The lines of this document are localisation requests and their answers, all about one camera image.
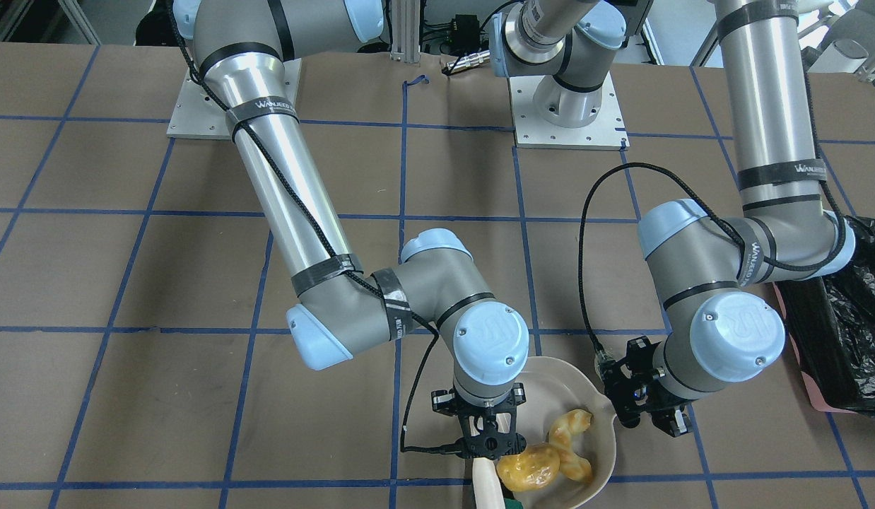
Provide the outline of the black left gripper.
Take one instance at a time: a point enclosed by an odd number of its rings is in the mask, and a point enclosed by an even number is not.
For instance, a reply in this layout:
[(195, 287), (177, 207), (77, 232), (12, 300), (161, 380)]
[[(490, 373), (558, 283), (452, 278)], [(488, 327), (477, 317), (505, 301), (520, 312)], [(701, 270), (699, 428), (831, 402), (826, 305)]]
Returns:
[(622, 426), (637, 428), (647, 412), (654, 426), (670, 437), (682, 437), (693, 432), (692, 420), (686, 413), (689, 400), (662, 387), (660, 380), (666, 373), (653, 366), (653, 354), (659, 345), (647, 337), (629, 339), (625, 357), (615, 361), (597, 341), (597, 370), (604, 395), (613, 404)]

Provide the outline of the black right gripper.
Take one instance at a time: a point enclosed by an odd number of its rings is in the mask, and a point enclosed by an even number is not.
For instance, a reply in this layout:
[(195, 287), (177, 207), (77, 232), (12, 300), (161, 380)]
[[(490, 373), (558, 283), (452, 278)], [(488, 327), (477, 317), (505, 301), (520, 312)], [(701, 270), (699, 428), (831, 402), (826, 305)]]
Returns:
[(497, 443), (497, 457), (518, 455), (526, 439), (516, 431), (517, 407), (526, 402), (524, 384), (516, 381), (512, 389), (493, 405), (467, 402), (454, 389), (431, 392), (434, 412), (458, 419), (462, 429), (460, 457), (463, 460), (486, 457), (486, 443)]

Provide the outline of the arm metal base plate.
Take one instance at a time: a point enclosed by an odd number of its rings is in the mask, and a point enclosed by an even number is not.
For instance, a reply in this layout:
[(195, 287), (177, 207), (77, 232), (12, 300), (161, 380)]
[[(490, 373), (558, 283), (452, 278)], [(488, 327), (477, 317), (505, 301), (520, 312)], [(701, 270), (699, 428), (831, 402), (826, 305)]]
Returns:
[(551, 76), (508, 79), (516, 145), (520, 148), (599, 149), (630, 147), (610, 74), (598, 90), (576, 93)]
[[(301, 60), (282, 62), (276, 56), (250, 52), (218, 62), (209, 69), (205, 83), (228, 107), (266, 96), (283, 97), (296, 104), (301, 67)], [(189, 77), (180, 87), (167, 135), (207, 141), (230, 138), (224, 110)]]

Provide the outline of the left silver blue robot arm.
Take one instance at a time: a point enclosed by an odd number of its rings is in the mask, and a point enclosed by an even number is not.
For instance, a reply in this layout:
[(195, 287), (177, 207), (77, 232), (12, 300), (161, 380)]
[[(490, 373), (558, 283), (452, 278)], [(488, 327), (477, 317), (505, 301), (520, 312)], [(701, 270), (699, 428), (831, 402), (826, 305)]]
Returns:
[(671, 437), (692, 430), (687, 404), (750, 380), (780, 357), (780, 314), (746, 288), (805, 281), (849, 263), (857, 241), (826, 184), (796, 1), (717, 1), (734, 120), (742, 216), (716, 216), (674, 172), (686, 199), (645, 213), (639, 245), (672, 332), (631, 339), (612, 360), (592, 337), (604, 394), (619, 422), (643, 414)]

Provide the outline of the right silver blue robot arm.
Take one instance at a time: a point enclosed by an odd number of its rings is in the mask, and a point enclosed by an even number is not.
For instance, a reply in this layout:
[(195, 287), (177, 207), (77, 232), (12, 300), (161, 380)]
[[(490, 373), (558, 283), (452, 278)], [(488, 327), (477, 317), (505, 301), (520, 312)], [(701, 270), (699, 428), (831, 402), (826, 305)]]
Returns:
[(499, 302), (453, 232), (425, 230), (395, 267), (365, 276), (286, 95), (285, 63), (382, 33), (380, 1), (170, 1), (175, 42), (191, 79), (218, 104), (281, 248), (299, 303), (286, 321), (309, 368), (322, 370), (424, 326), (454, 361), (433, 409), (458, 418), (462, 438), (421, 453), (499, 460), (522, 453), (517, 376), (528, 326)]

